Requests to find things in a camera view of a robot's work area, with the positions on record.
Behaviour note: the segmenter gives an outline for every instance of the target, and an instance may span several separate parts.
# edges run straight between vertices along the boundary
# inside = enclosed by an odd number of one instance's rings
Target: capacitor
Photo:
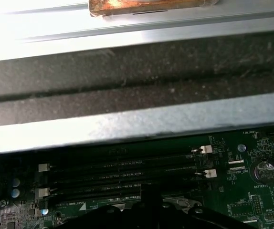
[[[49,213],[49,210],[48,209],[42,209],[41,213],[45,216]]]
[[[20,195],[20,191],[19,191],[19,189],[17,189],[17,188],[15,188],[15,189],[13,189],[12,190],[12,192],[11,192],[11,197],[12,198],[17,198],[19,195]]]
[[[14,178],[12,180],[12,186],[13,187],[18,187],[21,184],[21,181],[18,178]]]

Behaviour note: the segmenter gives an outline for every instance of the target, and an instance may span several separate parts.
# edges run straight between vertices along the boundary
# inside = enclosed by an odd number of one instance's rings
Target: white connector
[[[50,188],[49,187],[45,187],[45,188],[39,188],[38,189],[38,197],[47,197],[50,195]]]
[[[210,154],[213,152],[211,145],[201,146],[200,149],[202,154]]]
[[[217,171],[215,169],[207,169],[204,172],[206,173],[205,177],[207,178],[217,177]]]
[[[39,172],[46,172],[50,170],[50,164],[39,164],[38,171]]]

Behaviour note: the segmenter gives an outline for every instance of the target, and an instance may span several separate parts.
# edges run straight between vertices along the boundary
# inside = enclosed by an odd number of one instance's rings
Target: black plastic part
[[[107,205],[93,210],[81,217],[71,219],[70,221],[58,226],[58,229],[73,228],[98,228],[98,229],[116,229],[121,225],[121,211],[117,207]]]
[[[159,185],[141,184],[140,202],[145,205],[161,206],[162,197]]]
[[[190,208],[188,214],[202,222],[210,223],[221,229],[254,229],[254,227],[238,221],[234,218],[223,215],[219,212],[213,211],[206,207],[193,207]]]

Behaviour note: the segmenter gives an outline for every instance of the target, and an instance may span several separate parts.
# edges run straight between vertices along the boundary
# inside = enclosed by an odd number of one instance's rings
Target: integrated circuit chip
[[[28,214],[31,216],[35,215],[35,209],[29,209]]]
[[[251,202],[240,203],[240,204],[230,204],[232,216],[248,216],[253,214],[253,205]]]
[[[8,229],[15,229],[15,226],[16,226],[15,222],[10,222],[10,223],[7,224]]]

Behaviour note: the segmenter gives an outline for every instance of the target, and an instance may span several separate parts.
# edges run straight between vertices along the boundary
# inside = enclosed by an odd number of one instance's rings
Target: motherboard
[[[0,155],[0,229],[53,229],[156,184],[184,212],[200,205],[274,229],[274,129]]]

